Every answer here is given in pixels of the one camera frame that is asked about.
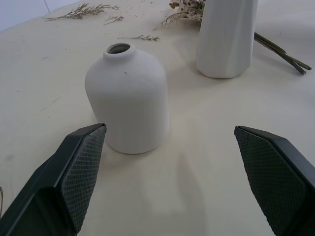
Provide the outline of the tall faceted white vase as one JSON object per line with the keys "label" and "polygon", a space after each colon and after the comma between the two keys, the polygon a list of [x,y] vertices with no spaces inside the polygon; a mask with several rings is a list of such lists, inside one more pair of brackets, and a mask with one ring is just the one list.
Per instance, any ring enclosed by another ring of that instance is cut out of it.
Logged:
{"label": "tall faceted white vase", "polygon": [[252,62],[258,0],[206,0],[196,68],[209,78],[234,78]]}

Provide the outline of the dried white flower bunch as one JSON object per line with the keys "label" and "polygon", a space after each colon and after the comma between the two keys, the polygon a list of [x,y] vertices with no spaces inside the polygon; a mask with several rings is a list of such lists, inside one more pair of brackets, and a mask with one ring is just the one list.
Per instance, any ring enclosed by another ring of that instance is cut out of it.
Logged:
{"label": "dried white flower bunch", "polygon": [[[206,1],[207,0],[170,0],[169,6],[172,9],[177,9],[177,12],[165,18],[155,29],[171,24],[177,19],[188,19],[201,23]],[[309,65],[289,56],[283,48],[258,34],[257,32],[254,33],[253,38],[254,41],[274,52],[290,65],[292,65],[300,74],[305,75],[305,70],[312,70]]]}

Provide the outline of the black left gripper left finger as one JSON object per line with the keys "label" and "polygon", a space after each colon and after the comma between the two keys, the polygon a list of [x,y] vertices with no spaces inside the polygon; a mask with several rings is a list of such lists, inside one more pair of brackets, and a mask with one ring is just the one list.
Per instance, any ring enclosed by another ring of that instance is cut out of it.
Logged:
{"label": "black left gripper left finger", "polygon": [[104,123],[68,134],[0,219],[0,236],[77,236],[93,194]]}

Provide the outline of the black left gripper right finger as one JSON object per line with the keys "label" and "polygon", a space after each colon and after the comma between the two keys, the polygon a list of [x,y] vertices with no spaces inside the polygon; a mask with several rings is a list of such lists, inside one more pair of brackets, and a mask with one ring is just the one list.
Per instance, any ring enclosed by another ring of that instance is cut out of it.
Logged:
{"label": "black left gripper right finger", "polygon": [[315,167],[286,138],[236,126],[251,191],[276,236],[315,236]]}

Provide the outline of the short round white vase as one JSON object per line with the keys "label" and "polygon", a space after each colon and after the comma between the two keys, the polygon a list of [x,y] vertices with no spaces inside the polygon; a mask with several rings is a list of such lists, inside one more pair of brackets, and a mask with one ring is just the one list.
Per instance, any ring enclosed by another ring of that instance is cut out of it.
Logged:
{"label": "short round white vase", "polygon": [[106,143],[141,154],[157,148],[169,131],[167,76],[159,60],[130,43],[110,45],[85,76],[85,90]]}

